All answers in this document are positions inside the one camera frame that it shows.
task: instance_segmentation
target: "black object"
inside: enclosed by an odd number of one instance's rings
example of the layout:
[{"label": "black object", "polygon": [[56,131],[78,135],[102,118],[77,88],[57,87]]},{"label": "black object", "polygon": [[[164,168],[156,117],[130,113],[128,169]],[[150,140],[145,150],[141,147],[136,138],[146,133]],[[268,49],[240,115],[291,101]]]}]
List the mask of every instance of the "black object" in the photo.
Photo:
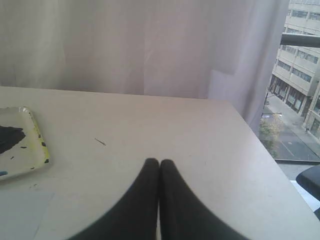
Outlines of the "black object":
[{"label": "black object", "polygon": [[119,202],[98,221],[70,239],[154,240],[158,213],[158,179],[159,162],[149,158]]},{"label": "black object", "polygon": [[0,154],[11,149],[25,136],[22,128],[0,126]]},{"label": "black object", "polygon": [[171,160],[161,162],[159,196],[163,240],[247,239],[203,205]]},{"label": "black object", "polygon": [[295,180],[308,193],[320,201],[320,165],[310,167],[301,172]]}]

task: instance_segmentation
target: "road marking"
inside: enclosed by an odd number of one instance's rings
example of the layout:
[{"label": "road marking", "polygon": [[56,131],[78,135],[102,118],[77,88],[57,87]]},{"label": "road marking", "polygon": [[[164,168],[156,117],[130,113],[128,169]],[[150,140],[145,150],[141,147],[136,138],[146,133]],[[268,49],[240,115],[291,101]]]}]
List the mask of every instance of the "road marking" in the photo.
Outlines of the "road marking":
[{"label": "road marking", "polygon": [[280,141],[280,143],[285,147],[285,149],[287,149],[288,150],[288,152],[292,155],[292,157],[294,157],[295,155],[290,151],[290,149],[289,148],[287,148],[287,146],[282,142],[282,141]]}]

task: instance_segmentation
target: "building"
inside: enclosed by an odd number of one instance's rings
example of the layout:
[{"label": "building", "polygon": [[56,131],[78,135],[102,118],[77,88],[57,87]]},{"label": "building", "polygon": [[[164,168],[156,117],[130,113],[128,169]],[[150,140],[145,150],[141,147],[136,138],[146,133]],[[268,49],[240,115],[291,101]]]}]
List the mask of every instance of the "building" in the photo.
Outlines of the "building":
[{"label": "building", "polygon": [[[291,0],[283,31],[320,35],[320,0]],[[319,59],[320,48],[281,45],[272,71],[269,91],[306,121],[319,91]]]}]

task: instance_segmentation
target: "small debris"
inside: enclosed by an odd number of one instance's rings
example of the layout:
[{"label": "small debris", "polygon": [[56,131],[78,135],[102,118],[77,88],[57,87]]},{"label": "small debris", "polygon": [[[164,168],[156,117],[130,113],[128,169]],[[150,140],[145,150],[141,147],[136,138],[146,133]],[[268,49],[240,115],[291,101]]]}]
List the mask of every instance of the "small debris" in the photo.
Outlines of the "small debris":
[{"label": "small debris", "polygon": [[103,141],[100,141],[98,139],[95,138],[96,141],[98,141],[99,143],[101,143],[103,146],[107,146],[107,144],[105,144]]}]

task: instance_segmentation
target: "street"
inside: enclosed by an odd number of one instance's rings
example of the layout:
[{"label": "street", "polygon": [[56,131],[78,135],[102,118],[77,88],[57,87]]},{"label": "street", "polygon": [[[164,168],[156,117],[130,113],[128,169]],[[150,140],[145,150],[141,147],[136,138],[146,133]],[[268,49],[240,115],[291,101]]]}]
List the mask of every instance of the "street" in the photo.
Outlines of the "street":
[{"label": "street", "polygon": [[268,128],[271,129],[272,136],[268,139],[273,140],[273,156],[279,160],[298,160],[298,161],[319,161],[320,158],[292,132],[282,121],[282,115],[273,113],[264,107],[262,121],[265,121]]}]

